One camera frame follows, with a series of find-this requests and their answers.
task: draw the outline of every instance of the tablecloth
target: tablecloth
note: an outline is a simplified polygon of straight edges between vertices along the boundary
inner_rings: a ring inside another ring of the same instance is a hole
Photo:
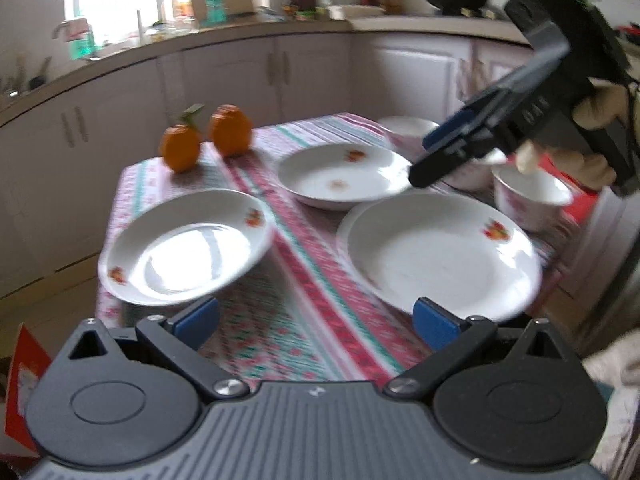
[[[275,215],[274,245],[258,266],[220,293],[222,320],[202,355],[252,384],[264,379],[383,384],[420,362],[429,349],[412,330],[410,317],[361,289],[341,264],[335,232],[344,213],[302,205],[273,174],[278,158],[306,146],[345,141],[385,146],[382,127],[337,114],[254,133],[252,152],[226,161],[204,142],[198,167],[185,174],[173,174],[160,158],[125,168],[105,247],[140,213],[182,193],[215,187],[250,193]],[[444,185],[434,190],[452,191]],[[575,219],[564,216],[555,229],[533,238],[543,266],[552,266],[576,228]],[[97,315],[107,326],[130,324],[132,316],[146,314],[125,308],[100,288]]]

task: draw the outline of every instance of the white bowl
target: white bowl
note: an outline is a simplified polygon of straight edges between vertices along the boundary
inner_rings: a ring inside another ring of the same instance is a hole
[[[213,294],[250,270],[273,241],[274,218],[253,196],[209,189],[136,218],[100,255],[104,288],[127,303],[169,306]]]
[[[337,249],[364,288],[409,314],[426,296],[462,319],[499,322],[540,288],[540,261],[522,229],[454,193],[411,190],[361,205],[340,224]]]
[[[544,170],[522,174],[506,164],[494,168],[495,205],[527,231],[543,231],[574,201],[568,186]]]
[[[383,117],[378,124],[387,130],[386,138],[395,152],[415,162],[424,154],[422,140],[438,127],[437,123],[418,117]]]
[[[280,161],[280,185],[300,202],[348,211],[357,204],[393,196],[411,185],[409,161],[386,148],[363,144],[322,144]]]
[[[442,181],[460,191],[479,191],[491,186],[492,167],[507,162],[503,152],[492,150],[483,158],[473,158],[461,168],[448,174]]]

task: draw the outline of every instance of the orange fruit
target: orange fruit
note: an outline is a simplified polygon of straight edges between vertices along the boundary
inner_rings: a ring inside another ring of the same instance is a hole
[[[222,156],[242,155],[249,151],[253,125],[242,110],[222,105],[209,121],[209,138]]]
[[[194,105],[180,116],[184,124],[168,128],[162,135],[159,153],[164,163],[175,173],[194,168],[200,156],[200,133],[193,124],[193,116],[202,105]]]

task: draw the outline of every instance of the blue gripper pad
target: blue gripper pad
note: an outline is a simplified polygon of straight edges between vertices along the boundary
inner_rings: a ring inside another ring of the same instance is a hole
[[[429,298],[420,298],[414,304],[414,329],[434,352],[456,339],[467,327],[465,320]]]
[[[429,151],[434,145],[444,139],[451,132],[457,130],[460,126],[471,122],[475,117],[475,113],[468,108],[463,108],[447,119],[444,124],[426,135],[422,140],[423,148]]]
[[[169,319],[167,328],[189,348],[197,350],[216,331],[219,322],[218,300],[205,298]]]

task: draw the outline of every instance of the glove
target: glove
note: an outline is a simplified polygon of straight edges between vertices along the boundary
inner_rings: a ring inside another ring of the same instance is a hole
[[[587,130],[597,130],[619,119],[628,126],[628,91],[621,85],[600,86],[594,95],[587,97],[574,108],[574,121]],[[636,93],[634,131],[640,142],[640,99]],[[553,165],[576,182],[595,191],[610,186],[616,172],[607,159],[599,153],[583,155],[580,152],[543,146],[527,140],[516,151],[516,167],[521,173],[532,173],[540,158],[548,153]]]

